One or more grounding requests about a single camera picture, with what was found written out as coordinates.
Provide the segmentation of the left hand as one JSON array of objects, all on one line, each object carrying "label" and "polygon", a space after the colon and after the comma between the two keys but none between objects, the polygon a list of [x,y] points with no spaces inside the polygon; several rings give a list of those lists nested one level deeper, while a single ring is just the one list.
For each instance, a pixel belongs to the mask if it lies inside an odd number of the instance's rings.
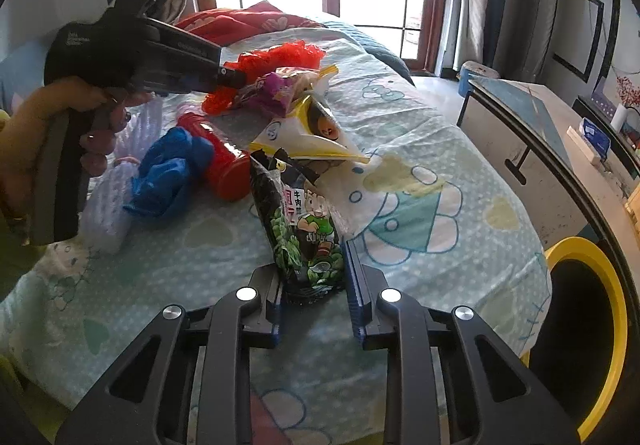
[{"label": "left hand", "polygon": [[149,93],[126,94],[119,102],[107,91],[90,86],[77,77],[63,78],[35,90],[17,112],[1,124],[1,251],[21,246],[23,236],[14,227],[32,211],[35,166],[46,142],[54,117],[67,109],[85,113],[103,105],[113,107],[110,125],[79,136],[85,150],[81,167],[90,176],[100,176],[115,148],[116,134],[128,124],[128,106],[138,106],[151,99]]}]

